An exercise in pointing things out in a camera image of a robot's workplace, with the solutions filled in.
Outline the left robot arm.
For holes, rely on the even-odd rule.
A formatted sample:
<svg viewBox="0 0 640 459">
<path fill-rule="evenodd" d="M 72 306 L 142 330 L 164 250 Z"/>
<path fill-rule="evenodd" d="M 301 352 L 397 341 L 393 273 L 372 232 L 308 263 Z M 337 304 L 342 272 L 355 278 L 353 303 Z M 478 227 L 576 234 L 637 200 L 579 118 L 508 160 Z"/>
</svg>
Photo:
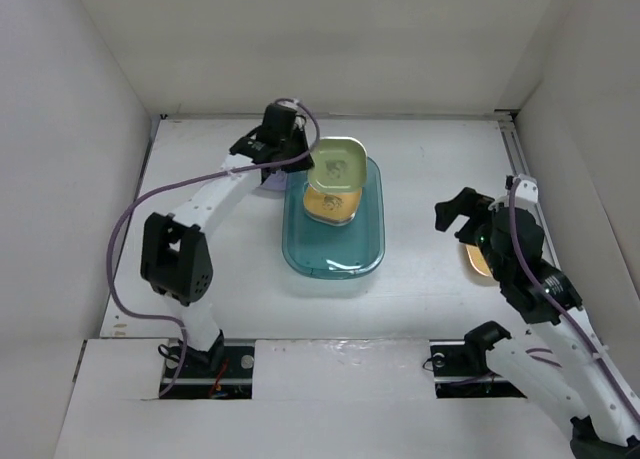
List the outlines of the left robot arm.
<svg viewBox="0 0 640 459">
<path fill-rule="evenodd" d="M 292 99 L 269 104 L 261 124 L 229 148 L 220 178 L 206 180 L 189 200 L 144 223 L 141 277 L 168 298 L 184 323 L 184 365 L 201 375 L 216 373 L 224 361 L 224 334 L 205 298 L 214 277 L 208 239 L 269 176 L 313 167 L 301 110 Z"/>
</svg>

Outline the green square plate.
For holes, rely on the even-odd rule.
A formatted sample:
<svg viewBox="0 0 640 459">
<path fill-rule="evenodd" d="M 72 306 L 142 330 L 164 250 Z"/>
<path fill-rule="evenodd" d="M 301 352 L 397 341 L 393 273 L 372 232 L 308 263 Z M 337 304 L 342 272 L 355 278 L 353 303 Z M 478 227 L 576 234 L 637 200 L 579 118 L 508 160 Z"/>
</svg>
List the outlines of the green square plate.
<svg viewBox="0 0 640 459">
<path fill-rule="evenodd" d="M 368 155 L 355 138 L 322 137 L 311 158 L 314 166 L 307 172 L 307 181 L 320 193 L 351 193 L 366 183 Z"/>
</svg>

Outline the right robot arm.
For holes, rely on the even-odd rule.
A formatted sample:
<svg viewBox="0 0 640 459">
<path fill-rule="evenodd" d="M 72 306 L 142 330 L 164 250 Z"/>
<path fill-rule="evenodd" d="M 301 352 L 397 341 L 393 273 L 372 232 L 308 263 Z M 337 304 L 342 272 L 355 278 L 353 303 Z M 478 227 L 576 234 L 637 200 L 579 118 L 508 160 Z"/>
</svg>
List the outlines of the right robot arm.
<svg viewBox="0 0 640 459">
<path fill-rule="evenodd" d="M 537 194 L 533 182 L 519 179 L 500 199 L 464 188 L 435 206 L 440 232 L 466 217 L 456 239 L 478 248 L 506 302 L 555 356 L 544 364 L 489 321 L 465 334 L 462 360 L 536 404 L 567 436 L 574 457 L 636 458 L 639 395 L 600 342 L 571 281 L 544 259 L 544 230 L 527 209 Z"/>
</svg>

